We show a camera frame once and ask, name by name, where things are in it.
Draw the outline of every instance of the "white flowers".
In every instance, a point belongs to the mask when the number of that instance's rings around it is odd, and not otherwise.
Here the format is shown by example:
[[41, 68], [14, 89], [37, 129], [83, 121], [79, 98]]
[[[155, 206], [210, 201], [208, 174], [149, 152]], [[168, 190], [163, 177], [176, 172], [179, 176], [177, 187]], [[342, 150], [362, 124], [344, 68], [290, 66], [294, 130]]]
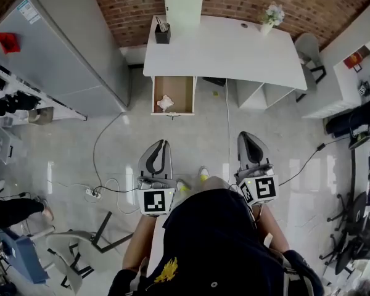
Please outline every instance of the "white flowers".
[[280, 25], [284, 20], [285, 13], [282, 11], [282, 6], [277, 6], [275, 2], [270, 4], [269, 8], [266, 10], [266, 14], [263, 17], [263, 23]]

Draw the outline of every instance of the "open drawer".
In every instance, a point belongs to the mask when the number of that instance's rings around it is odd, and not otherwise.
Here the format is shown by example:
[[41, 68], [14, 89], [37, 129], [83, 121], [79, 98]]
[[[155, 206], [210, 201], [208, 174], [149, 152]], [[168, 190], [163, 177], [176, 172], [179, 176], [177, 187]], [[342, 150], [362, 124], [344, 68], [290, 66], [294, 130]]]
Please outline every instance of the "open drawer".
[[[196, 81], [194, 76], [152, 77], [152, 115], [194, 115]], [[174, 102], [165, 112], [157, 104], [164, 95]]]

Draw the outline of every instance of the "person's foot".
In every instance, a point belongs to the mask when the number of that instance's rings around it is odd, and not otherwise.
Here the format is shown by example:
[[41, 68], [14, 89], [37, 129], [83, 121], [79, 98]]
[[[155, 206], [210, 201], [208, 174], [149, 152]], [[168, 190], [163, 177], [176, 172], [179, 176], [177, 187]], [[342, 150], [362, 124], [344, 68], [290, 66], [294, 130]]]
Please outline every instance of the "person's foot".
[[191, 188], [187, 185], [187, 183], [184, 180], [178, 179], [177, 180], [177, 190], [179, 192], [187, 192], [187, 191], [190, 191]]
[[208, 170], [205, 166], [200, 167], [199, 176], [200, 176], [201, 183], [203, 183], [205, 180], [207, 180], [210, 177], [210, 174], [208, 173]]
[[49, 220], [53, 221], [54, 220], [54, 214], [51, 210], [51, 208], [48, 205], [48, 201], [46, 199], [42, 199], [40, 196], [36, 196], [34, 198], [35, 201], [42, 203], [44, 205], [44, 210], [43, 210], [43, 215]]

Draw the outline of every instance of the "white floor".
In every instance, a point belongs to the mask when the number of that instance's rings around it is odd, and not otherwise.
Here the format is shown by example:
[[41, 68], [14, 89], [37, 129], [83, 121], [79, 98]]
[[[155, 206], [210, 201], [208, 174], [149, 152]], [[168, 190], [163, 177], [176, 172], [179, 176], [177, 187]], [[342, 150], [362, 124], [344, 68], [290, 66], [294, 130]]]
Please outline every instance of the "white floor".
[[[301, 168], [307, 158], [325, 136], [321, 120], [302, 120], [297, 112], [294, 96], [288, 96], [264, 113], [246, 112], [237, 106], [236, 89], [229, 89], [229, 119], [231, 127], [230, 155], [228, 123], [224, 90], [198, 80], [195, 116], [151, 116], [152, 86], [150, 78], [143, 77], [141, 70], [133, 71], [133, 96], [131, 110], [119, 118], [101, 137], [96, 148], [96, 165], [103, 183], [116, 178], [121, 190], [135, 187], [138, 177], [138, 160], [143, 152], [159, 139], [171, 144], [175, 178], [190, 181], [199, 166], [208, 166], [210, 174], [230, 176], [238, 169], [237, 136], [248, 131], [264, 141], [271, 151], [275, 173], [284, 181]], [[81, 183], [97, 186], [98, 179], [92, 163], [94, 142], [113, 116], [91, 118], [88, 121], [63, 120], [46, 126], [25, 125], [13, 128], [28, 149], [27, 158], [14, 165], [2, 166], [1, 175], [7, 181], [6, 192], [17, 194], [30, 191], [44, 195], [54, 214], [57, 231], [80, 229], [97, 231], [107, 211], [113, 212], [104, 237], [114, 241], [132, 231], [140, 217], [139, 212], [124, 215], [118, 211], [117, 195], [102, 191], [102, 200], [88, 203], [84, 188], [70, 186]], [[307, 262], [322, 275], [324, 265], [319, 254], [330, 247], [329, 234], [334, 225], [326, 218], [339, 209], [335, 194], [346, 193], [350, 187], [350, 152], [348, 142], [328, 145], [318, 152], [305, 170], [279, 190], [279, 198], [269, 205], [285, 232], [293, 249], [301, 253]], [[112, 181], [108, 187], [117, 187]], [[137, 207], [129, 203], [134, 194], [120, 194], [119, 207], [131, 212]], [[43, 227], [38, 215], [28, 220], [31, 232]], [[42, 264], [49, 263], [44, 239], [37, 245]], [[118, 249], [123, 254], [124, 247]], [[104, 274], [92, 274], [84, 280], [78, 295], [105, 295], [112, 278], [121, 268], [111, 268]], [[60, 286], [62, 276], [56, 269], [48, 273], [48, 286], [33, 286], [9, 270], [14, 282], [24, 295], [71, 295]]]

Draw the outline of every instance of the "black pen holder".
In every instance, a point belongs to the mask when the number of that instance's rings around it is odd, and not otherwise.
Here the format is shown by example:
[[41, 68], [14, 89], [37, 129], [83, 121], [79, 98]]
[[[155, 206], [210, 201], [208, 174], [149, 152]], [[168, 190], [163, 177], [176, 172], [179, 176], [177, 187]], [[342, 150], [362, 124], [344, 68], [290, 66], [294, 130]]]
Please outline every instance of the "black pen holder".
[[170, 42], [170, 24], [168, 25], [168, 30], [166, 32], [162, 32], [159, 24], [157, 24], [155, 29], [155, 38], [157, 44], [168, 44]]

